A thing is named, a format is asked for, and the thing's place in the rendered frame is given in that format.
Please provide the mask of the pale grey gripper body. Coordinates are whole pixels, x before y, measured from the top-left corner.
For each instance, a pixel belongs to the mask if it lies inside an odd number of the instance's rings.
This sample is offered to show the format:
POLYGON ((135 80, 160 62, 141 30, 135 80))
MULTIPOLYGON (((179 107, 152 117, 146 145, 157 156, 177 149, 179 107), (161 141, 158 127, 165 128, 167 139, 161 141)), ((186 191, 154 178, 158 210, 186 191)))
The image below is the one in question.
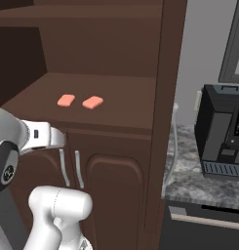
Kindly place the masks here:
POLYGON ((65 146, 65 134, 57 128, 50 129, 50 148, 62 148, 65 146))

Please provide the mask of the pink bar soap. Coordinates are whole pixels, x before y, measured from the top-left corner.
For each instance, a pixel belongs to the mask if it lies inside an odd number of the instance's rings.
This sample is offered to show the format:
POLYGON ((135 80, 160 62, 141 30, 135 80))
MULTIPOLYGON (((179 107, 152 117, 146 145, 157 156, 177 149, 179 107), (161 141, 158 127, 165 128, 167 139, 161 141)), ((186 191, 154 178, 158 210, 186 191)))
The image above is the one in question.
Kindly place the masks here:
POLYGON ((63 106, 63 107, 71 106, 71 104, 74 100, 75 100, 74 95, 64 94, 58 100, 58 105, 63 106))
POLYGON ((92 96, 82 102, 82 106, 87 109, 94 109, 103 103, 103 98, 92 96))

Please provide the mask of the brown wooden cabinet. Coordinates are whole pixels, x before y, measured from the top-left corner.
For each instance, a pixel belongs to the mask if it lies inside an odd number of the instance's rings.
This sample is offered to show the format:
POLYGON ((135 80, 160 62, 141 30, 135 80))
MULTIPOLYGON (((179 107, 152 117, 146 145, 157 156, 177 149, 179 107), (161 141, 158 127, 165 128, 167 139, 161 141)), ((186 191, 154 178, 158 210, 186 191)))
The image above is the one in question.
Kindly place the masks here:
POLYGON ((144 243, 161 0, 0 0, 0 106, 70 133, 140 142, 144 243), (58 105, 64 94, 71 106, 58 105), (103 103, 87 109, 92 96, 103 103))

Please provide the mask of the tall brown cabinet door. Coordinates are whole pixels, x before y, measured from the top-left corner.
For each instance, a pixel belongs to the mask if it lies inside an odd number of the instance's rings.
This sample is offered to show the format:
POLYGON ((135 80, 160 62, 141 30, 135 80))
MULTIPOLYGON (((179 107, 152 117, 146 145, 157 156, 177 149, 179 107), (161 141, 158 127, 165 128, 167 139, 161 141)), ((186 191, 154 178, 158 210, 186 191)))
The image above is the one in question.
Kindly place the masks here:
POLYGON ((170 126, 179 71, 187 0, 163 0, 151 137, 150 170, 140 250, 158 250, 165 200, 161 198, 170 126))

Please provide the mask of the black coffee machine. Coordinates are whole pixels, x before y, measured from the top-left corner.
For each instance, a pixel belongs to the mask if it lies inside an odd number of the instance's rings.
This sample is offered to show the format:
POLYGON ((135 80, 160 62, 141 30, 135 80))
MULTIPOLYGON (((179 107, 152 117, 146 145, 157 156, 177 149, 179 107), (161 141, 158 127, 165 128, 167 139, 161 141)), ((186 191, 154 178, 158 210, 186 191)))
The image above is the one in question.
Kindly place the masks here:
POLYGON ((239 86, 204 85, 194 134, 203 176, 239 182, 239 86))

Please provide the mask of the dark drawer front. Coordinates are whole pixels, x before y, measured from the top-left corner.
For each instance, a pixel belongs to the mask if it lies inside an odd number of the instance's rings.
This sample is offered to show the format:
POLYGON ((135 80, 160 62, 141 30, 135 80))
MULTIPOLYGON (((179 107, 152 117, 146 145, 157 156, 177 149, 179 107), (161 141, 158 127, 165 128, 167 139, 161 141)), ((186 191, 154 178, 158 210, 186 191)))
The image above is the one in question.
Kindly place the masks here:
POLYGON ((178 221, 173 213, 239 224, 236 209, 167 201, 158 250, 239 250, 239 229, 178 221))

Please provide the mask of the white wall outlet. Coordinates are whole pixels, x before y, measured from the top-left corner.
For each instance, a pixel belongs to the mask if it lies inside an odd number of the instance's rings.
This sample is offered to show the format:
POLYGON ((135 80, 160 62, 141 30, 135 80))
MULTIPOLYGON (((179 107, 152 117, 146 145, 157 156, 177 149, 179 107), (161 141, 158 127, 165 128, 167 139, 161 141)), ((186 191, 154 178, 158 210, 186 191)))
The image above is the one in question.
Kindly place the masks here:
POLYGON ((196 93, 196 99, 195 99, 195 105, 194 105, 194 111, 198 111, 200 102, 202 97, 202 91, 197 91, 196 93))

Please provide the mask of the grey window frame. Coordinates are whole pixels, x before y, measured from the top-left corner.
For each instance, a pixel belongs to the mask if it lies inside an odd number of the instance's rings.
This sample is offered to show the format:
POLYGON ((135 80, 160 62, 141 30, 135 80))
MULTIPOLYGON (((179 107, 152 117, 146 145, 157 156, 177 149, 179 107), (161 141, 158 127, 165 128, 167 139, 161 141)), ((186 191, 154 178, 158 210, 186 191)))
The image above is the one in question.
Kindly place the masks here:
POLYGON ((239 0, 233 16, 219 72, 219 83, 239 84, 239 0))

